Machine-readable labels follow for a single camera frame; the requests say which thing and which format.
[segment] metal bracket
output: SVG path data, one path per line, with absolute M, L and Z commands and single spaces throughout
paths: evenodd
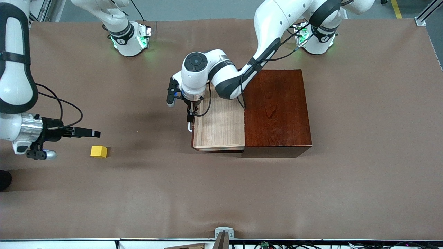
M 417 26 L 426 26 L 426 22 L 419 22 L 416 16 L 414 16 L 414 20 L 416 21 Z
M 229 234 L 230 240 L 234 239 L 234 228 L 227 227 L 227 226 L 220 226 L 220 227 L 216 228 L 215 233 L 214 233 L 214 235 L 215 235 L 214 239 L 217 239 L 218 234 L 222 233 L 224 230 Z

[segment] yellow floor line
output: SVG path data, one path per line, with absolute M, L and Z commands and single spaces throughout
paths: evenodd
M 401 16 L 400 9 L 398 8 L 397 0 L 391 0 L 391 3 L 392 3 L 392 8 L 394 8 L 395 17 L 397 19 L 402 19 L 403 17 Z

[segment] gray floor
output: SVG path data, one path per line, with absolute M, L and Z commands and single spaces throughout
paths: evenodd
M 219 18 L 254 18 L 255 9 L 263 0 L 134 0 L 144 18 L 148 21 L 180 21 Z M 397 0 L 403 18 L 417 16 L 430 0 Z M 137 10 L 132 6 L 124 8 L 130 20 L 140 20 Z M 395 13 L 391 2 L 381 5 L 376 0 L 371 9 L 362 15 L 348 13 L 350 19 L 391 19 Z M 60 17 L 61 22 L 96 22 L 97 19 L 87 11 L 66 0 Z M 437 10 L 427 21 L 427 30 L 439 58 L 443 58 L 443 8 Z

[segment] yellow cube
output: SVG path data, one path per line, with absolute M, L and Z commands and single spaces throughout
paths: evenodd
M 106 158 L 108 155 L 108 148 L 103 145 L 95 145 L 91 148 L 91 157 Z

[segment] wood grain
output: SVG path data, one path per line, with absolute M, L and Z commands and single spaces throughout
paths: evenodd
M 212 101 L 208 113 L 195 117 L 192 147 L 197 151 L 232 151 L 245 148 L 244 110 L 237 101 L 220 98 L 211 86 Z M 198 113 L 206 111 L 209 88 Z
M 312 146 L 301 70 L 262 70 L 248 85 L 245 99 L 243 156 L 252 148 L 266 147 L 269 151 L 257 150 L 257 157 L 297 157 Z M 282 147 L 293 150 L 280 153 Z

